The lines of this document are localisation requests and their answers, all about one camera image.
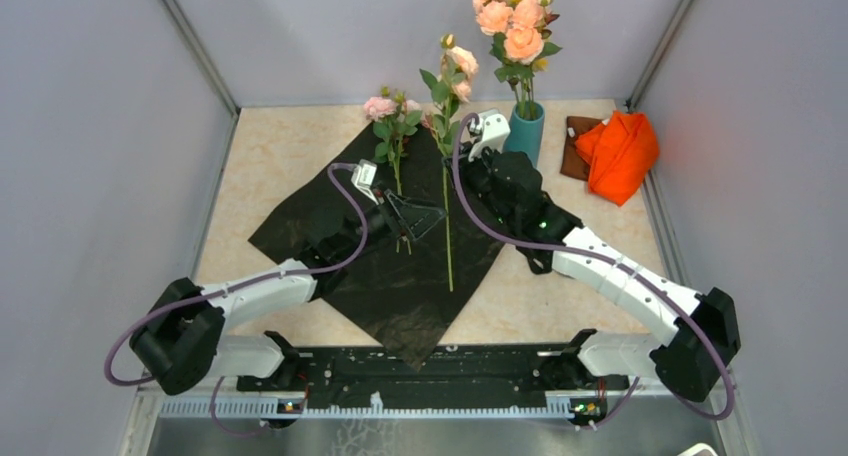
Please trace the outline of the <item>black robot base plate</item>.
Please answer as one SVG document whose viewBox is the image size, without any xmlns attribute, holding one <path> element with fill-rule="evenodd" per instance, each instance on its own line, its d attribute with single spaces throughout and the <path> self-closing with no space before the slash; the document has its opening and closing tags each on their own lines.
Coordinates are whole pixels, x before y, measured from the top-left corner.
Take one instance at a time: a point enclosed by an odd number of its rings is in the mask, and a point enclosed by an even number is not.
<svg viewBox="0 0 848 456">
<path fill-rule="evenodd" d="M 592 376 L 566 343 L 438 346 L 419 368 L 378 346 L 285 346 L 271 376 L 241 376 L 249 392 L 302 392 L 315 410 L 364 409 L 378 394 L 387 410 L 541 409 L 550 392 L 626 390 L 628 377 Z"/>
</svg>

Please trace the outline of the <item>black wrapping paper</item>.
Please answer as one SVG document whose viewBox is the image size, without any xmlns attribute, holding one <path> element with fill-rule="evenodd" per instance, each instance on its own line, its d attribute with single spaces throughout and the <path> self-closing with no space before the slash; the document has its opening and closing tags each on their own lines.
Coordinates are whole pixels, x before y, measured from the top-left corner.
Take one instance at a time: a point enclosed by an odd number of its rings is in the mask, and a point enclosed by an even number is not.
<svg viewBox="0 0 848 456">
<path fill-rule="evenodd" d="M 448 222 L 439 222 L 411 244 L 398 244 L 389 236 L 369 239 L 323 298 L 415 371 L 422 369 L 503 248 L 474 225 L 456 196 L 448 208 Z M 318 225 L 337 215 L 359 223 L 325 170 L 319 170 L 274 208 L 248 241 L 275 263 L 301 258 Z"/>
</svg>

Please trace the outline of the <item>peach double rose stem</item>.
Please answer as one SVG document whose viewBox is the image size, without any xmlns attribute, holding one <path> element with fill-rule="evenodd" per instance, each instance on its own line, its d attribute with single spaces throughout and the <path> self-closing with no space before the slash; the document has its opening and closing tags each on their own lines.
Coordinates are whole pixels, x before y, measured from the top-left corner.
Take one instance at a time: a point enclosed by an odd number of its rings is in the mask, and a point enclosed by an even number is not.
<svg viewBox="0 0 848 456">
<path fill-rule="evenodd" d="M 510 0 L 511 15 L 502 32 L 495 34 L 491 54 L 500 63 L 495 76 L 513 92 L 516 114 L 527 121 L 541 117 L 536 107 L 535 76 L 548 69 L 549 59 L 561 47 L 551 41 L 550 24 L 559 15 L 554 0 Z"/>
</svg>

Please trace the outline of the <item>light pink rose stem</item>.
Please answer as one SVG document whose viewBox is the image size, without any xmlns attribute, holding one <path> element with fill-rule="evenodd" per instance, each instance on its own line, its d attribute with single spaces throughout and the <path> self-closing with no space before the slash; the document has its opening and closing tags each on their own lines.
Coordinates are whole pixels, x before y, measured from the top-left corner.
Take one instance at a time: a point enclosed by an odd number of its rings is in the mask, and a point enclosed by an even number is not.
<svg viewBox="0 0 848 456">
<path fill-rule="evenodd" d="M 479 71 L 479 64 L 471 51 L 457 45 L 457 39 L 452 33 L 446 33 L 441 37 L 440 47 L 442 53 L 439 72 L 435 74 L 425 69 L 420 69 L 419 72 L 422 81 L 430 90 L 433 105 L 433 110 L 424 116 L 423 124 L 430 130 L 441 157 L 439 166 L 442 178 L 442 202 L 445 210 L 447 284 L 448 290 L 453 292 L 455 282 L 451 241 L 451 196 L 449 195 L 448 170 L 443 160 L 449 156 L 454 136 L 458 131 L 458 124 L 453 121 L 453 118 L 460 107 L 471 99 L 473 80 Z"/>
</svg>

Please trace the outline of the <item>pink flower bunch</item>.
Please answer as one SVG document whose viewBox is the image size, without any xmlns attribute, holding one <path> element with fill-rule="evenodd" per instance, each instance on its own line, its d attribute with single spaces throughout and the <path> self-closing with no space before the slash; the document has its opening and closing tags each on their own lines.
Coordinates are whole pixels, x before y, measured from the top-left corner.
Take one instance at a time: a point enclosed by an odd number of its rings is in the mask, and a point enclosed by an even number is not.
<svg viewBox="0 0 848 456">
<path fill-rule="evenodd" d="M 396 193 L 403 195 L 401 165 L 408 156 L 406 146 L 409 139 L 417 132 L 421 122 L 422 107 L 408 98 L 405 92 L 382 86 L 377 96 L 364 103 L 363 112 L 373 134 L 379 139 L 372 160 L 392 169 Z"/>
</svg>

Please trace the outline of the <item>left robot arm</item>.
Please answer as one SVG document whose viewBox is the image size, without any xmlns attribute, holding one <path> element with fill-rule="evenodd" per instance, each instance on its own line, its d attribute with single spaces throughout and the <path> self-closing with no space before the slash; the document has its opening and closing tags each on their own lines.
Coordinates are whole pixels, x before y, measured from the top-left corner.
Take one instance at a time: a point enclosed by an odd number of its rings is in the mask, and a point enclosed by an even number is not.
<svg viewBox="0 0 848 456">
<path fill-rule="evenodd" d="M 218 284 L 172 282 L 132 331 L 130 349 L 168 395 L 207 378 L 235 377 L 238 390 L 248 392 L 294 388 L 305 364 L 279 332 L 236 336 L 230 331 L 330 294 L 349 263 L 387 240 L 419 240 L 446 216 L 434 203 L 390 190 L 375 191 L 372 202 L 355 217 L 340 209 L 313 216 L 301 251 L 271 270 Z"/>
</svg>

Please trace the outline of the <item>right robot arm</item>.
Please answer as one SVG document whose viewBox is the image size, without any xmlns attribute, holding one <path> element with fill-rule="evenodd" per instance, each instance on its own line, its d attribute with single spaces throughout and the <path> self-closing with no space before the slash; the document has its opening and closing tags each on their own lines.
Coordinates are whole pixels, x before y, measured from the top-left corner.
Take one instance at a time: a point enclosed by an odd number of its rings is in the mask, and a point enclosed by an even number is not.
<svg viewBox="0 0 848 456">
<path fill-rule="evenodd" d="M 644 326 L 644 333 L 589 333 L 563 361 L 569 384 L 588 388 L 599 377 L 630 376 L 656 379 L 690 403 L 705 401 L 716 385 L 734 397 L 729 365 L 741 338 L 730 295 L 682 286 L 603 241 L 552 200 L 523 153 L 464 144 L 446 167 L 481 231 L 515 247 L 532 270 L 583 283 Z"/>
</svg>

